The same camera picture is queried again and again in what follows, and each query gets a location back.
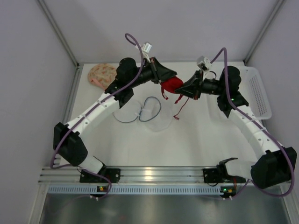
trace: gray floor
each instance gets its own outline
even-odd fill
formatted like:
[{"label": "gray floor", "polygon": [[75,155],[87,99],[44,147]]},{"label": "gray floor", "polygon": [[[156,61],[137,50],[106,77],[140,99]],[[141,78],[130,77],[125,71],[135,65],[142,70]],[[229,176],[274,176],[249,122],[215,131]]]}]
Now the gray floor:
[{"label": "gray floor", "polygon": [[41,224],[287,224],[283,199],[247,187],[233,201],[200,196],[111,195],[102,201],[76,195],[48,195]]}]

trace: perforated metal strip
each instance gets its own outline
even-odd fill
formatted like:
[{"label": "perforated metal strip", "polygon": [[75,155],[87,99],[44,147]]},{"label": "perforated metal strip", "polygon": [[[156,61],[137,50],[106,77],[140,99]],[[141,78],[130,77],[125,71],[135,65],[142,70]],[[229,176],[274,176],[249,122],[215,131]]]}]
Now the perforated metal strip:
[{"label": "perforated metal strip", "polygon": [[[96,185],[50,185],[49,194],[105,194]],[[112,195],[222,195],[220,187],[112,185]]]}]

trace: white wall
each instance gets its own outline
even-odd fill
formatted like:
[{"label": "white wall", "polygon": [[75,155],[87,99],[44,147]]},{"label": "white wall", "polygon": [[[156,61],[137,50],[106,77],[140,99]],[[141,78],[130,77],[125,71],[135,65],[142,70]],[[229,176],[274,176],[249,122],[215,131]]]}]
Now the white wall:
[{"label": "white wall", "polygon": [[276,0],[46,0],[80,62],[119,62],[138,53],[124,38],[153,44],[160,61],[194,61],[222,47],[243,60]]},{"label": "white wall", "polygon": [[[273,116],[269,131],[299,153],[299,1],[288,0],[258,46],[249,66],[263,79]],[[299,163],[296,164],[299,196]]]},{"label": "white wall", "polygon": [[34,0],[2,0],[0,34],[0,223],[22,224],[75,69]]}]

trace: white basket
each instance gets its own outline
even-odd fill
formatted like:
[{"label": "white basket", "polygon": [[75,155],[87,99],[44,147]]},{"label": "white basket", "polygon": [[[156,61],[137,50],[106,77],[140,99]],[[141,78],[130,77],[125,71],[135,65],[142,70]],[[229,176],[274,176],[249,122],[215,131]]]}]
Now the white basket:
[{"label": "white basket", "polygon": [[261,76],[256,68],[238,67],[240,70],[240,93],[248,101],[252,112],[259,120],[269,119],[272,111]]}]

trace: gray wall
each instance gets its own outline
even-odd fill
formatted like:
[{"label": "gray wall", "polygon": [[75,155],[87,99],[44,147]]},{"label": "gray wall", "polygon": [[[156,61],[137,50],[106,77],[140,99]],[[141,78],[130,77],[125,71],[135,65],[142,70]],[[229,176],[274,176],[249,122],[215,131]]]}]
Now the gray wall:
[{"label": "gray wall", "polygon": [[26,223],[75,69],[34,0],[0,3],[0,223]]},{"label": "gray wall", "polygon": [[[299,1],[288,0],[267,32],[249,65],[263,79],[273,116],[270,132],[285,146],[299,153]],[[299,163],[296,167],[299,196]]]},{"label": "gray wall", "polygon": [[137,56],[131,33],[160,61],[243,60],[276,0],[46,0],[80,62]]}]

